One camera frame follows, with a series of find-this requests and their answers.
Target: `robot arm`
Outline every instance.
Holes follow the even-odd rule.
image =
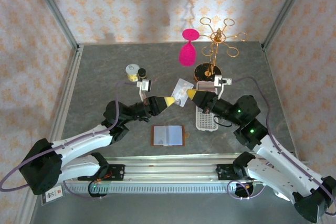
[[[23,162],[46,150],[55,150],[23,165],[19,170],[35,195],[45,193],[55,184],[70,178],[83,177],[86,180],[104,178],[113,167],[99,153],[78,158],[97,148],[111,145],[121,140],[128,132],[126,123],[148,122],[173,104],[173,97],[149,97],[131,106],[110,102],[103,114],[105,120],[90,131],[77,136],[49,143],[45,138],[37,141]]]
[[[240,97],[235,104],[219,99],[215,93],[208,91],[188,90],[188,96],[203,113],[214,113],[239,126],[234,132],[237,140],[277,169],[263,165],[253,154],[244,152],[233,163],[236,175],[258,179],[282,193],[304,218],[313,223],[331,206],[336,196],[336,180],[331,176],[322,178],[270,135],[267,128],[255,118],[260,109],[251,95]]]

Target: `gold jewelry stand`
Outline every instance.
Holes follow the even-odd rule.
[[[237,33],[236,35],[231,35],[229,37],[226,37],[224,32],[227,26],[233,26],[235,24],[233,19],[230,18],[226,18],[225,20],[223,20],[224,23],[224,28],[223,29],[217,29],[217,31],[214,31],[212,26],[210,25],[211,23],[211,19],[207,18],[207,17],[203,17],[200,19],[199,21],[202,25],[208,26],[211,29],[211,35],[204,35],[201,34],[200,36],[205,36],[207,38],[209,38],[211,40],[211,45],[210,45],[210,49],[209,53],[206,53],[204,49],[206,49],[207,47],[203,47],[202,48],[202,54],[204,56],[209,57],[209,63],[202,63],[200,65],[198,65],[195,68],[194,71],[194,77],[196,81],[214,81],[215,79],[215,75],[220,74],[222,75],[222,71],[219,69],[219,67],[216,65],[216,58],[218,55],[218,47],[219,44],[223,44],[225,46],[227,46],[226,49],[226,53],[230,56],[230,57],[237,57],[239,55],[239,50],[236,47],[230,47],[227,43],[225,43],[226,39],[228,38],[237,38],[240,41],[246,41],[248,39],[248,35],[246,33]],[[236,53],[234,55],[232,55],[229,50],[234,50],[236,51]]]

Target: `pink wine glass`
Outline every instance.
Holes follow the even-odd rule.
[[[189,42],[181,48],[180,57],[178,60],[180,61],[181,65],[189,67],[192,66],[196,61],[196,49],[193,44],[191,44],[191,41],[197,40],[200,37],[200,34],[195,29],[185,29],[182,32],[182,36],[186,40],[189,40]]]

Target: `wallpaper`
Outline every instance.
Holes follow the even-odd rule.
[[[297,0],[267,51],[302,160],[336,177],[336,0]]]
[[[235,20],[228,35],[246,32],[263,41],[285,0],[56,0],[78,43],[184,41],[182,31],[209,34],[224,18]]]
[[[0,178],[48,137],[70,52],[44,0],[0,0]],[[23,184],[16,172],[4,188]],[[14,222],[25,192],[0,193],[1,223]]]

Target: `black round base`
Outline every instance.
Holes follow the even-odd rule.
[[[211,76],[206,76],[205,72],[208,70],[210,63],[199,64],[194,71],[194,78],[196,81],[215,81],[215,75],[222,75],[221,70],[218,66],[214,67],[214,74]]]

